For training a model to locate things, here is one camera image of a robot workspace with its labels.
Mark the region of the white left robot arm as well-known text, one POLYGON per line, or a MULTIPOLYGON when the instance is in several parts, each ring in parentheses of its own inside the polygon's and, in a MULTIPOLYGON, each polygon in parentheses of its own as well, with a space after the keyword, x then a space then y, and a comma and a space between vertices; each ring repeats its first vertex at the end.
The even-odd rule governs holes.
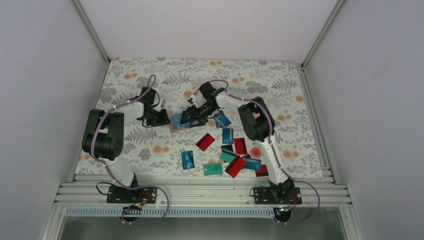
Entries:
POLYGON ((121 157, 124 147, 124 127, 141 122, 145 128, 171 123, 163 100, 156 90, 143 87, 140 95, 105 111, 90 110, 82 139, 82 150, 105 166, 113 185, 120 187, 119 196, 131 203, 139 197, 136 176, 121 157))

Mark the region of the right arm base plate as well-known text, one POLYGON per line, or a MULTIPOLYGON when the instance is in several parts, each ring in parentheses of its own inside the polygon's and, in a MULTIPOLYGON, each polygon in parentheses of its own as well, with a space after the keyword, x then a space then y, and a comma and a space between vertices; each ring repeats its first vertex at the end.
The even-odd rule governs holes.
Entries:
POLYGON ((271 191, 271 187, 255 186, 250 195, 256 205, 301 205, 302 194, 299 187, 294 187, 289 193, 279 195, 271 191))

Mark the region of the tan leather card holder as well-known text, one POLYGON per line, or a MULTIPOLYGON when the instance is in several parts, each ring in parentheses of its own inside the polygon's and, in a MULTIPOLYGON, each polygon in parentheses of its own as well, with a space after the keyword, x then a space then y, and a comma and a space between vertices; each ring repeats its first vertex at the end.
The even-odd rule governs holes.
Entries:
POLYGON ((181 123, 181 120, 183 118, 183 116, 185 115, 185 111, 180 111, 180 112, 174 112, 168 115, 169 120, 170 120, 170 124, 169 126, 169 131, 170 133, 176 133, 178 131, 182 131, 185 129, 189 129, 189 128, 194 128, 194 127, 201 127, 204 126, 206 123, 200 123, 198 120, 190 123, 181 123))

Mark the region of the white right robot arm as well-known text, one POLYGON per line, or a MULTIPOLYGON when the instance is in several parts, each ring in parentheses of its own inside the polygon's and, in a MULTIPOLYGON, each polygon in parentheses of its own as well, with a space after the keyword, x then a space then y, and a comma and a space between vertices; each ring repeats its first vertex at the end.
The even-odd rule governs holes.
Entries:
POLYGON ((278 204, 290 197, 290 190, 295 187, 292 177, 285 172, 282 158, 278 153, 275 137, 275 121, 264 100, 257 96, 253 99, 235 96, 226 88, 215 88, 211 82, 203 83, 198 91, 205 102, 198 106, 196 97, 191 96, 191 104, 181 117, 181 124, 189 123, 192 127, 203 126, 213 113, 221 110, 226 117, 236 114, 247 138, 253 141, 262 154, 262 160, 268 170, 268 182, 271 198, 278 204))

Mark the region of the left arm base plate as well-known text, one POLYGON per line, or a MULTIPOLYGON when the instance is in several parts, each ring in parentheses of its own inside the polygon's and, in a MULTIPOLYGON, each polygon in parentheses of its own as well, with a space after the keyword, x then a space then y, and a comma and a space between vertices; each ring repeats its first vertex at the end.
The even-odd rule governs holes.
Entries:
POLYGON ((129 190, 112 185, 109 187, 106 202, 108 204, 154 204, 157 194, 158 189, 156 187, 129 190))

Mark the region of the blue striped card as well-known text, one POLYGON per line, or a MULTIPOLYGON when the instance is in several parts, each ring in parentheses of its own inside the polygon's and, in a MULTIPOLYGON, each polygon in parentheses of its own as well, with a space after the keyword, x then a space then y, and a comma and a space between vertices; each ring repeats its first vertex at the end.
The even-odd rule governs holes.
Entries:
POLYGON ((187 116, 186 111, 175 112, 169 115, 171 129, 179 131, 187 128, 192 128, 199 123, 198 120, 191 119, 187 116))

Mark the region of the teal card pile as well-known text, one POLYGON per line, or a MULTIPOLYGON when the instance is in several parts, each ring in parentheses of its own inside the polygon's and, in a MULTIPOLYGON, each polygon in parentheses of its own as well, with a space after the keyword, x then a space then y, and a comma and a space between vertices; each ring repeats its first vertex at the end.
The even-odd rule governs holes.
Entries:
POLYGON ((215 176, 223 174, 223 165, 220 162, 203 164, 204 176, 215 176))

